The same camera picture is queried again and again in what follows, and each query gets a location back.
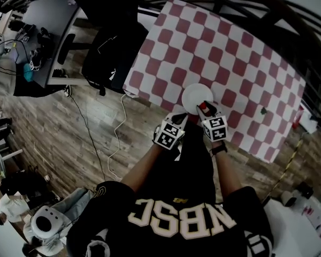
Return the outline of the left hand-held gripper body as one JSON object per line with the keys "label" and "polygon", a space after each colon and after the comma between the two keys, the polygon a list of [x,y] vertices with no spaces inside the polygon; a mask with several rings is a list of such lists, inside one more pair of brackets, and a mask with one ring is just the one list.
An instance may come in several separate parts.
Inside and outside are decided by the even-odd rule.
{"label": "left hand-held gripper body", "polygon": [[154,132],[153,142],[167,150],[171,150],[185,135],[185,125],[172,123],[173,115],[168,114]]}

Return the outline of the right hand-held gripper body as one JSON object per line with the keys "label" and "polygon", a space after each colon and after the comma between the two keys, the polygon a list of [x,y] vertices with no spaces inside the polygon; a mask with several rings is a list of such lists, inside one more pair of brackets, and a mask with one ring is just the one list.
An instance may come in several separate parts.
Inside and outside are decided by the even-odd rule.
{"label": "right hand-held gripper body", "polygon": [[226,139],[227,136],[227,120],[225,115],[218,117],[211,117],[202,121],[202,127],[205,135],[211,142],[221,141]]}

